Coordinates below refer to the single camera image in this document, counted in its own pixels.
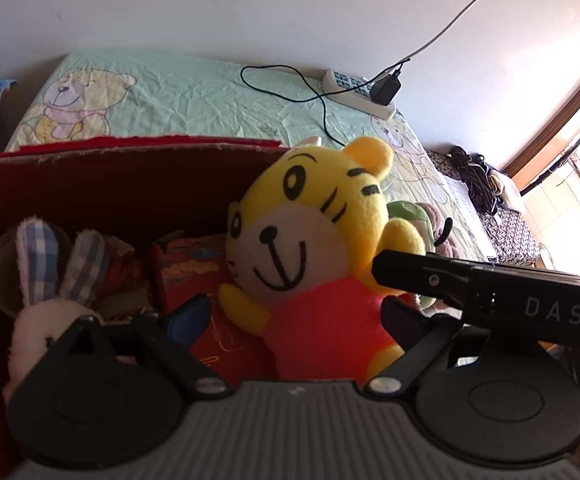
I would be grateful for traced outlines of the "white plush rabbit plaid ears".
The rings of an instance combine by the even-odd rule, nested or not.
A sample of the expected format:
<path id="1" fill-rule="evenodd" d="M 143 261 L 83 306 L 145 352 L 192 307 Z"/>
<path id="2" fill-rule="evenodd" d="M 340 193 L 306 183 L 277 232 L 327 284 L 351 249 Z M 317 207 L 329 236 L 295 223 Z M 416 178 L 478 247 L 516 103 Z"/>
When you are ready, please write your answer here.
<path id="1" fill-rule="evenodd" d="M 24 308 L 13 326 L 5 402 L 76 318 L 101 318 L 90 306 L 108 267 L 104 237 L 93 230 L 77 235 L 63 273 L 58 272 L 58 237 L 48 223 L 24 220 L 15 241 Z"/>

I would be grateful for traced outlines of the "yellow tiger plush red shirt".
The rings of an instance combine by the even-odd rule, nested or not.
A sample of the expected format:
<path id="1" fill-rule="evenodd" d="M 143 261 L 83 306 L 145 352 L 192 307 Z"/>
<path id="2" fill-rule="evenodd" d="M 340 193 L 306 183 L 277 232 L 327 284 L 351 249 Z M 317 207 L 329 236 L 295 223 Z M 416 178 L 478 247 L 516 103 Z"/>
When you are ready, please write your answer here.
<path id="1" fill-rule="evenodd" d="M 380 320 L 393 290 L 371 274 L 379 252 L 407 252 L 380 188 L 392 164 L 389 144 L 369 136 L 298 146 L 231 204 L 220 307 L 265 342 L 280 379 L 365 385 L 403 356 Z"/>

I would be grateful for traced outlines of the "pink-brown teddy bear plush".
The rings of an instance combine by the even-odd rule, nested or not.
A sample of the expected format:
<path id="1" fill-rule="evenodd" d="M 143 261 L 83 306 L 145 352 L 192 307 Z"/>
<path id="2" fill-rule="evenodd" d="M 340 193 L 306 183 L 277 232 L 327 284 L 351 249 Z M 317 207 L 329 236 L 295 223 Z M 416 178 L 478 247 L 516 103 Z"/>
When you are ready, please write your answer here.
<path id="1" fill-rule="evenodd" d="M 433 249 L 436 255 L 458 259 L 464 255 L 454 235 L 454 221 L 446 217 L 438 207 L 429 203 L 418 203 L 429 218 Z"/>

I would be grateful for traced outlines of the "red gift bag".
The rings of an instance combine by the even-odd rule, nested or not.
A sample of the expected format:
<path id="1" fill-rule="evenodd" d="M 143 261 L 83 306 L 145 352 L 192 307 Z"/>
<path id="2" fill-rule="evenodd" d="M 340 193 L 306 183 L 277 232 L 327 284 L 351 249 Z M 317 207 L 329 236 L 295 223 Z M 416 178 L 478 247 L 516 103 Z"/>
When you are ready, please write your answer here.
<path id="1" fill-rule="evenodd" d="M 191 356 L 237 388 L 245 380 L 275 380 L 275 358 L 259 339 L 235 326 L 218 301 L 218 288 L 232 276 L 225 256 L 224 234 L 186 237 L 167 235 L 152 245 L 152 262 L 164 312 L 193 296 L 209 298 L 209 308 L 197 315 L 203 332 L 189 347 Z"/>

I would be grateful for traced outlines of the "dark patterned cloth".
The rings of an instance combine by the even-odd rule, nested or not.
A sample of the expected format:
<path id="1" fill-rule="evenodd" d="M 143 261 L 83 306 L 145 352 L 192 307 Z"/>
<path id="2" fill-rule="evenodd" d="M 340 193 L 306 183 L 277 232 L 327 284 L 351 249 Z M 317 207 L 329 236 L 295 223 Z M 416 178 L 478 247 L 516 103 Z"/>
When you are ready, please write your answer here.
<path id="1" fill-rule="evenodd" d="M 495 261 L 532 266 L 540 255 L 540 245 L 522 212 L 507 208 L 494 194 L 488 179 L 494 168 L 484 157 L 468 154 L 460 146 L 455 146 L 448 154 L 427 151 L 427 156 L 444 177 L 460 180 L 468 186 L 470 200 L 496 249 Z"/>

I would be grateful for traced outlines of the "beige folded cloth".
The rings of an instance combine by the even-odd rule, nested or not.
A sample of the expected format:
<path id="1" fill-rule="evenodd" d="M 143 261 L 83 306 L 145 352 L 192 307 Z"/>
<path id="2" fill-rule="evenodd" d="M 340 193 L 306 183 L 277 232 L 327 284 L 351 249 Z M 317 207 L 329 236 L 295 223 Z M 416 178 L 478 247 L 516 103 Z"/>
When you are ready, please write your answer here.
<path id="1" fill-rule="evenodd" d="M 507 208 L 517 212 L 523 211 L 523 198 L 514 180 L 494 169 L 491 170 L 488 179 L 490 179 L 494 194 Z"/>

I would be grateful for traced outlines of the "green bean plush toy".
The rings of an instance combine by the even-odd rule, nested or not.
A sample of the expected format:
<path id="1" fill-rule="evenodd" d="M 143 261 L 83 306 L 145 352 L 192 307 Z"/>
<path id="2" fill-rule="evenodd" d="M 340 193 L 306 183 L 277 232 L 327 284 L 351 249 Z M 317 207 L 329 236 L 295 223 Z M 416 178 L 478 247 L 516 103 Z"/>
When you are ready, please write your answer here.
<path id="1" fill-rule="evenodd" d="M 397 200 L 387 205 L 387 212 L 394 226 L 404 229 L 404 250 L 424 255 L 435 254 L 429 218 L 418 203 Z"/>

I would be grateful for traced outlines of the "red cardboard box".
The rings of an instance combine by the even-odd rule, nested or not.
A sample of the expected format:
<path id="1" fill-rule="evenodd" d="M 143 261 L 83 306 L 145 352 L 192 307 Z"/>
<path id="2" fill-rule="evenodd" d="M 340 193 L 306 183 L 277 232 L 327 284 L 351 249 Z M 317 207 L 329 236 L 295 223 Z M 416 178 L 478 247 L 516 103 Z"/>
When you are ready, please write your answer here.
<path id="1" fill-rule="evenodd" d="M 0 154 L 0 479 L 16 467 L 2 391 L 105 297 L 147 298 L 141 246 L 219 231 L 277 141 L 164 136 Z"/>

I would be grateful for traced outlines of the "white paper booklet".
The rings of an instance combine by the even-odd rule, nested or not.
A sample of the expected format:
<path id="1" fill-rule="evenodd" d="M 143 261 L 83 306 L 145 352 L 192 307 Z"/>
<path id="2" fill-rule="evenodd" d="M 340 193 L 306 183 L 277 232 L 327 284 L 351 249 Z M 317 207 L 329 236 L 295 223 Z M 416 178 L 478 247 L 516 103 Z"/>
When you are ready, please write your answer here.
<path id="1" fill-rule="evenodd" d="M 456 204 L 461 213 L 462 218 L 465 220 L 467 230 L 470 233 L 473 243 L 482 252 L 482 258 L 488 261 L 495 261 L 497 259 L 497 252 L 492 244 L 491 239 L 488 237 L 484 226 L 481 222 L 481 218 L 474 208 L 473 203 L 470 200 L 468 186 L 460 181 L 455 180 L 450 177 L 444 177 L 450 192 L 452 192 L 455 197 Z"/>

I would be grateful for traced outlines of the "white power strip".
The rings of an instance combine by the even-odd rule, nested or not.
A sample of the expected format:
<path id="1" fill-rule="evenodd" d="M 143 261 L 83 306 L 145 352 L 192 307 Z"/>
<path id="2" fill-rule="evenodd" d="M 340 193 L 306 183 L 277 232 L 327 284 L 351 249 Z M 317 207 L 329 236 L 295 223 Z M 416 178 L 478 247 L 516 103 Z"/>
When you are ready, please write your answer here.
<path id="1" fill-rule="evenodd" d="M 370 116 L 383 120 L 392 119 L 396 114 L 395 105 L 372 102 L 370 89 L 371 84 L 367 80 L 336 70 L 326 70 L 321 81 L 321 91 L 326 98 Z"/>

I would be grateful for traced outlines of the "green yellow cartoon bedsheet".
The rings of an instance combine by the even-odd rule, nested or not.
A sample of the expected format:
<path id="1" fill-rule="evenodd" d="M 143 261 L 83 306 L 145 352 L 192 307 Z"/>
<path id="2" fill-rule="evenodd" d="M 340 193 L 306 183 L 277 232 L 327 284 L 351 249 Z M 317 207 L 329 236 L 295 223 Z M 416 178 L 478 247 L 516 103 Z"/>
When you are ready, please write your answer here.
<path id="1" fill-rule="evenodd" d="M 455 197 L 406 118 L 370 116 L 330 100 L 311 101 L 316 79 L 281 70 L 242 70 L 235 63 L 150 50 L 77 51 L 44 83 L 6 147 L 94 136 L 220 136 L 296 146 L 319 138 L 336 148 L 357 136 L 390 145 L 387 200 L 429 203 L 454 221 L 464 256 L 484 260 Z"/>

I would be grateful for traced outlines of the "black charger adapter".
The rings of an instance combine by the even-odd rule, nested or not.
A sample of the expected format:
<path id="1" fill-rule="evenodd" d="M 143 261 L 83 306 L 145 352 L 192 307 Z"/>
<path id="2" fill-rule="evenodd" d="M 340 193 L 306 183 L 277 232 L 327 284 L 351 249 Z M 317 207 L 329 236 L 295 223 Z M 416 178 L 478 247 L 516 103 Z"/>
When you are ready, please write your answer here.
<path id="1" fill-rule="evenodd" d="M 401 89 L 401 81 L 399 81 L 398 75 L 387 74 L 378 79 L 370 88 L 370 101 L 381 106 L 388 106 L 392 103 L 399 89 Z"/>

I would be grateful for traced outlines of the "wooden door frame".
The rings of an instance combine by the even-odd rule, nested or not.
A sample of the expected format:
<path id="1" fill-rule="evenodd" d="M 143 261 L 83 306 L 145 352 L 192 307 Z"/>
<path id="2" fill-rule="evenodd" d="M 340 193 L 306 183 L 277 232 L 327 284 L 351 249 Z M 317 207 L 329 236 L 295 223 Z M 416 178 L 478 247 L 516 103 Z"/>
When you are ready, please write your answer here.
<path id="1" fill-rule="evenodd" d="M 572 132 L 567 133 L 567 125 L 579 112 L 580 84 L 537 135 L 505 166 L 504 173 L 514 180 L 519 190 L 526 188 L 564 152 L 574 139 Z"/>

